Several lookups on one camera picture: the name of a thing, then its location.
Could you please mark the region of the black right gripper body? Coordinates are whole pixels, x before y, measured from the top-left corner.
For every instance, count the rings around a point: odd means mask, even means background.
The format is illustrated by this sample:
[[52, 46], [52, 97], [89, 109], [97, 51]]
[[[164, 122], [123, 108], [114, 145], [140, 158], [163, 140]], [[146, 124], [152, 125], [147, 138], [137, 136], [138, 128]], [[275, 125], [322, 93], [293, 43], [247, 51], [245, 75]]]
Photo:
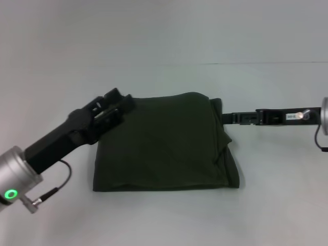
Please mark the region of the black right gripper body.
[[[311, 110], [305, 119], [298, 119], [297, 113]], [[257, 109], [259, 126], [300, 126], [318, 125], [321, 108], [291, 108], [291, 109]]]

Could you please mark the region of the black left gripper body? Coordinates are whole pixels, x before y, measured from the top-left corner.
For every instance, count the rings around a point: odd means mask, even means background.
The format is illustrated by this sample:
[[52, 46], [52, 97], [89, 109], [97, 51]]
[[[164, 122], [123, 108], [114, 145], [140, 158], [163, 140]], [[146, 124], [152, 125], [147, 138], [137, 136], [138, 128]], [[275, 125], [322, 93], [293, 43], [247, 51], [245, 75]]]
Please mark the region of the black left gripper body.
[[60, 126], [25, 149], [26, 162], [40, 174], [82, 145], [92, 145], [122, 123], [124, 96], [99, 96], [71, 112]]

